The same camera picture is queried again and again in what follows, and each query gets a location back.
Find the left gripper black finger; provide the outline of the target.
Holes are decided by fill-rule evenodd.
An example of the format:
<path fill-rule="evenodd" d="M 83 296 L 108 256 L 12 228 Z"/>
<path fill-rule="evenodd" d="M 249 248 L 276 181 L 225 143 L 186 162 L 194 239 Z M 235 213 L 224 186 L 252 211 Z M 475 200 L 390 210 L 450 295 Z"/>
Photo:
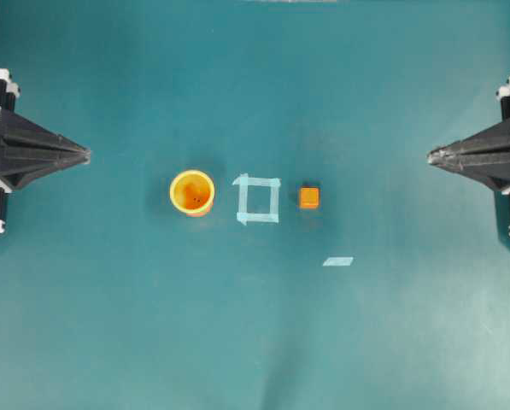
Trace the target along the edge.
<path fill-rule="evenodd" d="M 88 164 L 91 152 L 41 151 L 34 158 L 0 157 L 0 180 L 12 191 L 25 188 L 36 179 L 64 171 L 77 165 Z"/>
<path fill-rule="evenodd" d="M 91 155 L 88 148 L 3 108 L 0 111 L 0 132 L 12 144 Z"/>

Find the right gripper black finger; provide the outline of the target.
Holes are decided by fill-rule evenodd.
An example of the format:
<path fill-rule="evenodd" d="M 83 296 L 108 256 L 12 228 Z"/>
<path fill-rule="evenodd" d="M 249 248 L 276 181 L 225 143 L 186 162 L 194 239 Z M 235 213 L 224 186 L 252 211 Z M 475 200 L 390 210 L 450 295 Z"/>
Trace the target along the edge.
<path fill-rule="evenodd" d="M 475 180 L 503 195 L 510 193 L 510 158 L 441 158 L 428 163 Z"/>
<path fill-rule="evenodd" d="M 437 147 L 427 155 L 429 163 L 444 163 L 458 155 L 492 154 L 510 151 L 510 118 L 495 124 L 469 138 Z"/>

